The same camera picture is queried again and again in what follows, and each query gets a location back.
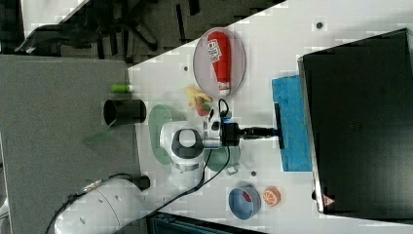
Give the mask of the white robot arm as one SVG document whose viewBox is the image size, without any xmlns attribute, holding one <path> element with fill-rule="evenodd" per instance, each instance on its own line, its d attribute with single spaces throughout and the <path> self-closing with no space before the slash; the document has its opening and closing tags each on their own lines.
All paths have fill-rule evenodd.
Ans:
<svg viewBox="0 0 413 234">
<path fill-rule="evenodd" d="M 206 183 L 205 155 L 243 139 L 280 137 L 274 128 L 245 127 L 209 113 L 203 123 L 171 121 L 160 126 L 156 140 L 169 157 L 166 184 L 156 188 L 147 176 L 137 179 L 111 175 L 70 197 L 54 224 L 56 234 L 114 234 L 131 222 L 156 212 Z"/>
</svg>

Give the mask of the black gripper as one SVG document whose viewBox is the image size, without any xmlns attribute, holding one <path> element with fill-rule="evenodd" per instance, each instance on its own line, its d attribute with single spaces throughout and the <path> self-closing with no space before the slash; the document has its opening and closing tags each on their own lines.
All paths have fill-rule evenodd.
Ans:
<svg viewBox="0 0 413 234">
<path fill-rule="evenodd" d="M 274 128 L 245 128 L 240 129 L 237 123 L 224 123 L 221 127 L 221 141 L 223 146 L 238 146 L 240 138 L 243 139 L 258 139 L 275 137 L 277 130 Z"/>
</svg>

